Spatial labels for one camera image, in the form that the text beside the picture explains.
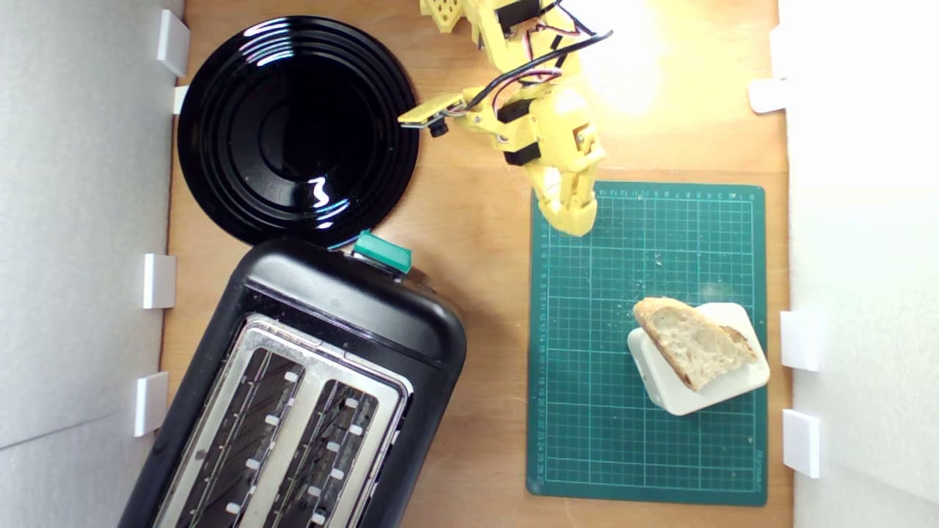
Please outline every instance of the wooden table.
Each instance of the wooden table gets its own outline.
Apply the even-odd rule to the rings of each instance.
[[[453,128],[438,140],[424,137],[406,196],[376,230],[414,250],[415,264],[461,308],[469,338],[462,378],[403,526],[788,528],[793,477],[782,465],[780,440],[791,384],[779,363],[776,317],[789,299],[785,125],[782,115],[755,116],[747,103],[747,83],[769,74],[768,32],[777,23],[776,2],[581,0],[569,7],[584,22],[616,31],[584,55],[609,152],[602,179],[766,189],[773,314],[769,503],[664,505],[534,497],[525,491],[530,191],[487,140]],[[401,60],[420,100],[483,85],[496,73],[475,51],[465,22],[453,35],[441,35],[420,16],[417,0],[187,0],[190,74],[240,29],[289,14],[328,16],[371,33]],[[195,205],[174,161],[169,253],[178,258],[178,295],[176,308],[166,313],[162,352],[172,392],[246,249]]]

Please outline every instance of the black cable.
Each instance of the black cable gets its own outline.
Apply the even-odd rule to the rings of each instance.
[[[596,33],[595,33],[593,30],[591,30],[591,28],[589,28],[589,27],[587,27],[586,25],[584,25],[584,23],[581,22],[580,20],[578,20],[576,16],[572,15],[570,11],[568,11],[567,9],[565,9],[564,6],[561,5],[560,0],[556,3],[556,5],[557,5],[557,8],[560,9],[561,11],[563,11],[565,15],[567,15],[568,17],[570,17],[571,21],[574,22],[574,27],[576,27],[576,28],[579,29],[580,31],[583,31],[583,32],[586,33],[587,35],[590,35],[591,37],[594,36],[594,35],[596,35]]]
[[[471,109],[471,108],[475,108],[477,105],[479,105],[479,103],[481,103],[481,102],[483,102],[483,101],[485,100],[485,96],[489,95],[489,94],[492,92],[492,90],[494,90],[494,89],[496,89],[497,87],[499,87],[499,85],[501,85],[501,84],[504,83],[505,81],[507,81],[507,80],[509,80],[509,79],[511,79],[511,78],[513,78],[513,77],[517,77],[517,76],[518,76],[519,74],[521,74],[521,73],[524,73],[525,70],[530,70],[531,68],[533,68],[533,67],[535,67],[535,66],[538,66],[539,64],[544,64],[544,63],[546,63],[546,62],[548,62],[548,61],[550,61],[550,60],[554,60],[554,59],[556,59],[556,58],[560,58],[560,57],[562,57],[562,56],[565,56],[565,55],[567,55],[567,54],[571,54],[571,53],[573,53],[573,52],[582,50],[582,49],[587,48],[587,47],[589,47],[589,46],[593,46],[593,45],[596,44],[597,42],[600,42],[600,41],[602,41],[602,40],[609,39],[609,37],[612,36],[612,35],[613,35],[612,30],[608,31],[608,32],[607,32],[606,34],[604,34],[604,35],[593,35],[593,36],[590,37],[589,39],[584,39],[584,40],[582,40],[582,41],[580,41],[580,42],[575,42],[575,43],[571,44],[570,46],[564,46],[563,48],[559,48],[559,49],[554,50],[554,51],[552,51],[552,52],[550,52],[550,53],[548,53],[548,54],[544,54],[544,55],[541,55],[540,57],[536,57],[534,60],[532,60],[532,62],[529,62],[528,64],[523,64],[523,65],[519,66],[518,68],[515,68],[514,70],[506,71],[505,73],[503,73],[503,74],[500,75],[499,77],[496,77],[495,79],[493,79],[492,82],[489,83],[488,85],[486,85],[485,88],[483,88],[482,91],[480,91],[478,94],[476,94],[476,97],[472,98],[472,99],[467,103],[467,109],[469,110],[469,109]]]
[[[563,11],[564,14],[567,15],[568,18],[571,19],[571,22],[574,23],[574,27],[576,27],[580,31],[583,31],[587,35],[590,35],[591,37],[596,35],[596,32],[594,32],[591,28],[587,27],[585,23],[578,20],[576,16],[572,15],[570,11],[564,8],[564,6],[561,5],[561,2],[563,2],[563,0],[555,0],[554,2],[551,2],[550,4],[548,4],[547,6],[544,6],[540,11],[538,11],[538,16],[539,17],[545,16],[545,13],[551,11],[553,8],[558,8],[561,11]]]

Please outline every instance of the slice of bread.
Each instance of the slice of bread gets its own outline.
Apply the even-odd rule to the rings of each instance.
[[[739,332],[715,324],[680,301],[646,298],[633,306],[633,316],[692,391],[757,361],[756,352]]]

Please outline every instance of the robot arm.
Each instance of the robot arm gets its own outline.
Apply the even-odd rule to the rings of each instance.
[[[548,222],[582,236],[596,217],[593,182],[606,152],[587,103],[564,81],[579,72],[576,51],[609,34],[581,30],[559,3],[422,0],[422,11],[429,11],[441,31],[466,16],[474,41],[504,73],[488,86],[438,96],[398,120],[403,127],[429,129],[434,137],[448,131],[447,118],[488,135],[508,164],[524,168]],[[521,88],[500,103],[501,93],[515,83]]]

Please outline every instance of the cutting mat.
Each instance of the cutting mat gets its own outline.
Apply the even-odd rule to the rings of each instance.
[[[583,238],[532,203],[529,491],[764,505],[766,389],[672,416],[626,346],[633,304],[671,296],[740,303],[766,349],[762,188],[601,181],[596,193]]]

